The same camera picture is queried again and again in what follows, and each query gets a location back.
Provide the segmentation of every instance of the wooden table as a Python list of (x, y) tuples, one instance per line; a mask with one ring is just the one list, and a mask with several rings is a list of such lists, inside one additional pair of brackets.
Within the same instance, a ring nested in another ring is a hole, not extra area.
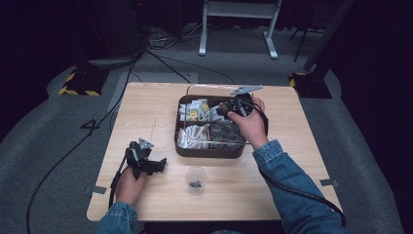
[[(188, 158), (176, 153), (173, 136), (177, 104), (188, 86), (128, 84), (96, 182), (96, 186), (108, 189), (104, 195), (93, 195), (88, 219), (100, 220), (107, 212), (112, 178), (129, 143), (140, 137), (155, 145), (150, 160), (166, 157), (168, 161), (163, 173), (147, 178), (134, 207), (139, 220), (281, 219), (271, 192), (258, 173), (250, 145), (237, 159)], [(295, 91), (289, 87), (264, 86), (254, 95), (265, 101), (269, 139), (278, 139), (326, 199), (340, 208), (334, 188), (321, 186), (319, 182), (329, 176)], [(193, 196), (187, 190), (184, 175), (190, 166), (203, 166), (208, 173), (201, 196)]]

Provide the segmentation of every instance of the left hand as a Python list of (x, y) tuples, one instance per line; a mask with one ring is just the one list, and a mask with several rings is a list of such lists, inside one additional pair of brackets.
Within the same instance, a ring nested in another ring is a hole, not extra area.
[(131, 168), (127, 168), (119, 179), (115, 195), (117, 202), (128, 203), (132, 207), (136, 204), (147, 177), (147, 173), (140, 173), (139, 179), (135, 179)]

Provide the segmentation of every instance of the right hand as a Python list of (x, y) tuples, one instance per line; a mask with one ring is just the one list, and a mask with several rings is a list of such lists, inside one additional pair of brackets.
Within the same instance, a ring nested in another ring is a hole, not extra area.
[[(263, 112), (265, 111), (264, 101), (257, 97), (254, 97), (252, 101), (258, 104)], [(254, 150), (269, 141), (265, 135), (264, 121), (256, 110), (252, 110), (246, 117), (230, 111), (228, 117), (238, 125), (244, 138), (252, 145)]]

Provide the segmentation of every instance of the gray carpet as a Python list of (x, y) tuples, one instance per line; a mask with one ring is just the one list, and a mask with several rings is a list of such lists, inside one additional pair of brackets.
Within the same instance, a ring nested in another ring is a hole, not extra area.
[[(232, 84), (213, 69), (230, 76), (236, 84), (287, 86), (288, 74), (303, 71), (319, 35), (309, 33), (297, 62), (293, 62), (301, 34), (290, 41), (292, 31), (275, 31), (279, 58), (274, 60), (267, 52), (262, 30), (214, 31), (208, 36), (205, 57), (198, 56), (199, 37), (153, 53), (207, 67), (165, 59), (179, 72), (196, 74), (198, 83)], [(107, 113), (128, 71), (126, 67), (111, 70), (100, 97), (60, 96), (58, 91), (71, 69), (62, 71), (50, 83), (49, 99), (28, 113), (1, 142), (0, 233), (25, 232), (26, 209), (37, 184), (88, 133), (80, 126)], [(133, 72), (172, 73), (148, 54), (136, 63)], [(170, 81), (186, 83), (179, 79), (173, 76)], [(327, 170), (340, 183), (336, 192), (349, 232), (403, 233), (393, 193), (340, 99), (337, 78), (329, 72), (325, 81), (333, 99), (301, 99), (301, 103)], [(166, 81), (154, 78), (148, 82)], [(110, 118), (106, 119), (41, 186), (31, 209), (32, 233), (94, 233), (96, 222), (86, 218), (90, 197), (84, 189), (96, 181), (110, 138), (110, 124)]]

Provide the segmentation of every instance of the black cable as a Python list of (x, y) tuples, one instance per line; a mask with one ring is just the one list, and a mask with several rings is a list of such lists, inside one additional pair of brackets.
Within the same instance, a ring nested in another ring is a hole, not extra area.
[(189, 81), (188, 79), (186, 79), (185, 76), (181, 75), (179, 72), (177, 72), (175, 69), (173, 69), (171, 66), (169, 66), (166, 62), (164, 62), (161, 58), (159, 58), (157, 55), (152, 54), (152, 52), (150, 52), (149, 50), (146, 50), (146, 52), (155, 57), (157, 60), (159, 60), (161, 63), (163, 63), (165, 66), (167, 66), (170, 70), (172, 70), (173, 72), (175, 72), (176, 74), (178, 74), (180, 77), (182, 77), (184, 80), (186, 80), (189, 84), (192, 84), (191, 81)]
[(328, 206), (328, 207), (331, 208), (334, 212), (338, 213), (338, 215), (341, 216), (341, 225), (342, 225), (343, 227), (346, 227), (347, 221), (346, 221), (346, 217), (344, 216), (343, 212), (340, 211), (340, 209), (338, 209), (338, 208), (337, 208), (333, 203), (331, 203), (330, 201), (328, 201), (328, 200), (326, 200), (325, 198), (322, 198), (322, 197), (320, 197), (320, 196), (318, 196), (318, 195), (316, 195), (316, 194), (312, 194), (312, 193), (304, 192), (304, 191), (301, 191), (301, 190), (298, 190), (298, 189), (293, 189), (293, 188), (287, 187), (287, 186), (285, 186), (285, 185), (283, 185), (283, 184), (281, 184), (281, 183), (278, 183), (278, 182), (273, 181), (270, 177), (268, 177), (267, 175), (265, 175), (260, 169), (258, 169), (258, 171), (259, 171), (259, 173), (265, 178), (265, 180), (267, 180), (268, 182), (270, 182), (271, 184), (273, 184), (273, 185), (276, 186), (277, 188), (280, 188), (280, 189), (282, 189), (282, 190), (284, 190), (284, 191), (291, 192), (291, 193), (300, 195), (300, 196), (302, 196), (302, 197), (312, 199), (312, 200), (314, 200), (314, 201), (316, 201), (316, 202), (320, 202), (320, 203), (325, 204), (326, 206)]
[(109, 121), (109, 131), (110, 133), (112, 133), (112, 119), (113, 119), (113, 115), (116, 112), (116, 110), (120, 107), (120, 105), (118, 105), (113, 111), (112, 111), (112, 115), (110, 116), (110, 121)]
[[(126, 84), (128, 84), (129, 78), (131, 76), (131, 70), (134, 67), (134, 65), (136, 64), (136, 62), (140, 59), (141, 54), (138, 55), (138, 57), (136, 58), (136, 60), (134, 61), (134, 63), (130, 66), (129, 69), (129, 73), (128, 73), (128, 77), (127, 77), (127, 81)], [(27, 234), (30, 234), (30, 210), (31, 210), (31, 206), (33, 204), (34, 198), (37, 194), (37, 192), (39, 191), (40, 187), (42, 186), (42, 184), (45, 182), (46, 178), (48, 178), (48, 176), (52, 173), (52, 171), (65, 159), (67, 158), (77, 147), (79, 147), (79, 145), (81, 145), (88, 137), (90, 137), (92, 135), (92, 133), (98, 129), (98, 127), (100, 126), (100, 124), (109, 116), (109, 114), (111, 112), (113, 112), (116, 108), (116, 106), (118, 105), (118, 103), (121, 101), (122, 96), (125, 93), (125, 89), (126, 89), (126, 85), (124, 86), (124, 89), (122, 90), (121, 96), (119, 97), (119, 99), (116, 101), (116, 103), (113, 105), (113, 107), (110, 109), (110, 111), (108, 111), (104, 117), (94, 126), (92, 127), (88, 134), (86, 136), (84, 136), (74, 147), (72, 147), (63, 157), (60, 158), (60, 160), (57, 161), (57, 163), (55, 163), (54, 166), (52, 166), (52, 168), (45, 174), (45, 176), (42, 178), (42, 180), (39, 182), (39, 184), (37, 185), (36, 189), (34, 190), (33, 194), (31, 195), (29, 204), (27, 206), (27, 210), (26, 210), (26, 229), (27, 229)]]
[(142, 82), (142, 80), (140, 79), (140, 77), (138, 76), (138, 75), (136, 75), (135, 73), (131, 73), (132, 75), (134, 75), (134, 76), (136, 76), (137, 77), (137, 79), (139, 79), (139, 82)]
[(123, 54), (119, 53), (117, 50), (113, 50), (105, 40), (100, 36), (100, 34), (97, 32), (96, 27), (94, 26), (94, 23), (92, 22), (91, 18), (89, 17), (88, 13), (86, 12), (85, 8), (83, 7), (82, 3), (79, 0), (76, 0), (77, 4), (79, 5), (79, 8), (82, 10), (83, 14), (85, 15), (86, 19), (88, 20), (88, 23), (91, 25), (92, 29), (94, 30), (94, 34), (99, 38), (100, 42), (111, 52), (119, 55), (119, 56), (126, 56), (126, 57), (132, 57), (136, 56), (136, 54)]
[(124, 167), (125, 161), (127, 160), (127, 155), (128, 155), (128, 149), (125, 152), (125, 156), (122, 159), (122, 163), (119, 166), (118, 171), (116, 172), (115, 176), (113, 177), (112, 183), (110, 183), (110, 189), (111, 190), (110, 190), (110, 195), (109, 195), (109, 207), (108, 207), (108, 209), (110, 209), (110, 207), (112, 207), (112, 205), (113, 205), (113, 198), (115, 197), (116, 187), (118, 186), (119, 179), (122, 176), (123, 172), (121, 172), (121, 170)]
[(230, 76), (228, 76), (228, 75), (226, 75), (226, 74), (224, 74), (224, 73), (222, 73), (222, 72), (219, 72), (219, 71), (216, 71), (216, 70), (213, 70), (213, 69), (210, 69), (210, 68), (201, 66), (201, 65), (197, 65), (197, 64), (194, 64), (194, 63), (190, 63), (190, 62), (186, 62), (186, 61), (182, 61), (182, 60), (177, 60), (177, 59), (174, 59), (174, 58), (168, 58), (168, 57), (163, 57), (163, 56), (158, 56), (158, 57), (159, 57), (159, 58), (162, 58), (162, 59), (169, 59), (169, 60), (173, 60), (173, 61), (177, 61), (177, 62), (182, 62), (182, 63), (188, 64), (188, 65), (198, 66), (199, 68), (202, 68), (202, 69), (205, 69), (205, 70), (209, 70), (209, 71), (215, 72), (215, 73), (217, 73), (217, 74), (220, 74), (220, 75), (223, 75), (223, 76), (227, 77), (228, 79), (230, 79), (230, 80), (232, 81), (232, 83), (233, 83), (234, 85), (236, 85), (235, 81), (234, 81)]

